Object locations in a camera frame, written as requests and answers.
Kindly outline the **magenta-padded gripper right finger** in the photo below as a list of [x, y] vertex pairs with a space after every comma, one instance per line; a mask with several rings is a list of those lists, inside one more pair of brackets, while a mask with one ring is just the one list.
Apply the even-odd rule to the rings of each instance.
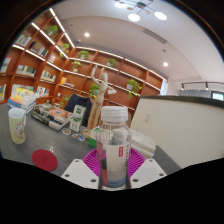
[[166, 176], [153, 158], [147, 159], [134, 149], [130, 150], [127, 171], [131, 189], [146, 186]]

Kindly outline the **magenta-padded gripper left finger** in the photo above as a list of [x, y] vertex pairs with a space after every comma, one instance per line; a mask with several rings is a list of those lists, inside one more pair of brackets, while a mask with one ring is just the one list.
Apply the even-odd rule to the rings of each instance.
[[100, 165], [96, 153], [97, 150], [93, 149], [82, 159], [74, 159], [62, 174], [62, 178], [83, 188], [97, 189]]

